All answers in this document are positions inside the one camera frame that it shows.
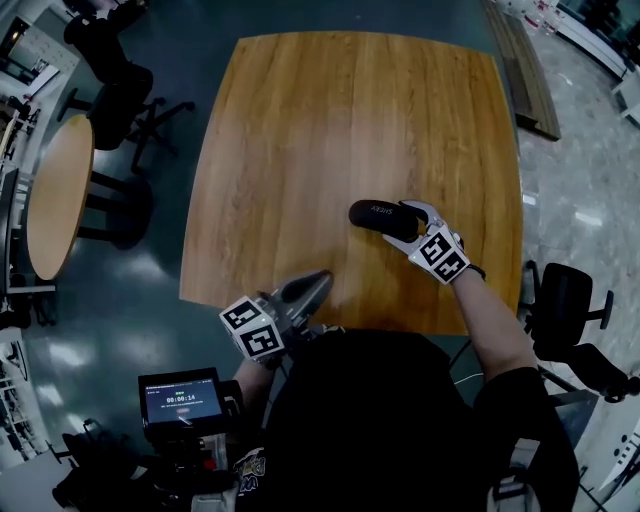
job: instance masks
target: black shirt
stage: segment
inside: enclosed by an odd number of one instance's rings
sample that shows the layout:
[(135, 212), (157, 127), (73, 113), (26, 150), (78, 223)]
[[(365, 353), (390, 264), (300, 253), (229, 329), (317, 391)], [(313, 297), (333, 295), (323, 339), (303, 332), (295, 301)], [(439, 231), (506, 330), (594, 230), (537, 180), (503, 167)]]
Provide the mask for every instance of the black shirt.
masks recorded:
[(449, 358), (417, 334), (327, 334), (273, 404), (264, 443), (235, 465), (237, 510), (485, 510), (520, 438), (543, 510), (570, 510), (578, 469), (533, 368), (491, 380), (474, 408)]

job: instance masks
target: wooden tabletop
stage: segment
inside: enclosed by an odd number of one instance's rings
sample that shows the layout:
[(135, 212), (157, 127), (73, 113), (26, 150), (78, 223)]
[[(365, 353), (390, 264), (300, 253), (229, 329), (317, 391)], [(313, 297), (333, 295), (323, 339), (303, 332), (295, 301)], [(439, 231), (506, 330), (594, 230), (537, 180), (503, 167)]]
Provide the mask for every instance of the wooden tabletop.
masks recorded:
[(202, 145), (180, 297), (222, 308), (327, 268), (317, 321), (464, 333), (450, 287), (349, 224), (359, 199), (432, 203), (515, 310), (522, 204), (493, 58), (363, 32), (241, 39)]
[(31, 190), (27, 242), (31, 264), (42, 279), (55, 278), (69, 256), (92, 169), (93, 128), (85, 115), (77, 115), (49, 143)]

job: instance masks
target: black office chair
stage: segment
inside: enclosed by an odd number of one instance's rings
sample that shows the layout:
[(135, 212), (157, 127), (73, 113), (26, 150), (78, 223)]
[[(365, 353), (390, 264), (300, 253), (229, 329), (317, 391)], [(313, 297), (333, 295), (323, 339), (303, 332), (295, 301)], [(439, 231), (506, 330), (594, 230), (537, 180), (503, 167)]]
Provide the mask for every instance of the black office chair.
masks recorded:
[(72, 13), (80, 13), (83, 16), (97, 14), (98, 9), (89, 0), (62, 0), (64, 5)]
[[(87, 117), (94, 130), (95, 148), (111, 151), (118, 148), (125, 139), (134, 142), (137, 147), (131, 163), (131, 172), (138, 174), (142, 171), (138, 165), (140, 157), (150, 138), (155, 139), (171, 154), (178, 155), (178, 150), (158, 133), (158, 128), (181, 110), (192, 112), (195, 108), (193, 102), (182, 102), (157, 115), (156, 108), (164, 105), (165, 99), (156, 98), (145, 105), (144, 101), (151, 91), (151, 83), (136, 81), (105, 85), (100, 89), (93, 104), (76, 99), (77, 89), (73, 89), (58, 114), (58, 122), (69, 108), (88, 111)], [(144, 113), (146, 116), (143, 119), (136, 119)], [(132, 130), (133, 125), (137, 125), (137, 128)]]
[(519, 306), (531, 312), (525, 319), (525, 332), (531, 333), (536, 356), (543, 361), (568, 364), (585, 386), (608, 402), (617, 403), (627, 394), (640, 394), (639, 378), (628, 378), (593, 345), (578, 345), (588, 321), (600, 320), (600, 329), (607, 328), (613, 292), (607, 292), (603, 309), (589, 311), (593, 280), (588, 274), (549, 263), (541, 284), (536, 263), (528, 261), (526, 268), (533, 273), (535, 302)]
[[(156, 107), (165, 104), (164, 98), (156, 98), (145, 104), (153, 87), (153, 74), (142, 66), (129, 62), (120, 42), (118, 32), (122, 27), (111, 20), (74, 18), (65, 29), (65, 42), (73, 44), (85, 57), (96, 78), (104, 82), (93, 104), (75, 96), (73, 89), (65, 100), (58, 122), (67, 109), (88, 111), (87, 117), (95, 134), (95, 148), (105, 151), (116, 149), (125, 140), (137, 144), (131, 171), (141, 171), (138, 163), (149, 138), (155, 139), (172, 154), (178, 150), (158, 133), (158, 128), (183, 109), (193, 111), (193, 102), (182, 102), (162, 114), (156, 115)], [(146, 112), (144, 119), (136, 119)]]

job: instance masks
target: wooden bench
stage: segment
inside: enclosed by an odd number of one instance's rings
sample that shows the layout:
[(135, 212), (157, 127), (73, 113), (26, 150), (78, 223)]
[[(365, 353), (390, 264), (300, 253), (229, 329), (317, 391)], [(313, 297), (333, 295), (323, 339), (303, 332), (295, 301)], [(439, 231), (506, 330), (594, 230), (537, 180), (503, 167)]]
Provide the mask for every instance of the wooden bench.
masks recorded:
[(522, 23), (492, 2), (482, 3), (504, 61), (516, 124), (553, 141), (560, 139), (549, 86)]

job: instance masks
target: gray floor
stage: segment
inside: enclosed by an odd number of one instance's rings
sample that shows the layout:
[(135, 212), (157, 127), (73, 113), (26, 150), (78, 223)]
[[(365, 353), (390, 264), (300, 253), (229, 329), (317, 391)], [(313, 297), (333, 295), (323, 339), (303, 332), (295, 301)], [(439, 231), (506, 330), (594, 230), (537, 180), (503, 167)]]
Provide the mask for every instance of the gray floor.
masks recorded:
[[(640, 130), (621, 119), (622, 108), (611, 95), (618, 83), (576, 48), (558, 38), (534, 37), (534, 47), (551, 89), (562, 139), (557, 143), (519, 131), (520, 175), (524, 199), (523, 259), (542, 270), (556, 262), (576, 267), (594, 279), (591, 309), (604, 306), (607, 290), (615, 301), (606, 330), (590, 322), (583, 342), (596, 345), (623, 371), (640, 370), (640, 275), (636, 220), (640, 197)], [(530, 276), (523, 298), (531, 299)], [(553, 371), (578, 387), (571, 370)], [(583, 482), (599, 485), (602, 471), (613, 467), (613, 452), (630, 435), (640, 402), (599, 402), (577, 455), (589, 467)], [(581, 496), (587, 510), (592, 506)]]
[[(145, 239), (122, 252), (79, 240), (59, 276), (59, 323), (25, 332), (32, 379), (54, 442), (91, 417), (131, 435), (143, 448), (137, 376), (216, 366), (228, 378), (240, 362), (217, 311), (178, 300), (180, 261), (200, 145), (217, 88), (239, 37), (295, 30), (371, 30), (421, 36), (492, 53), (491, 34), (476, 0), (455, 2), (324, 1), (294, 3), (153, 0), (121, 41), (127, 56), (154, 73), (154, 96), (168, 105), (195, 101), (166, 135), (180, 149), (173, 158), (150, 147), (142, 165), (155, 210)], [(98, 85), (85, 66), (68, 88), (90, 99)], [(57, 125), (48, 129), (50, 137)], [(97, 152), (95, 169), (126, 177), (133, 146)], [(453, 351), (461, 340), (446, 348)], [(458, 371), (472, 359), (461, 361)], [(481, 380), (464, 383), (471, 399)]]

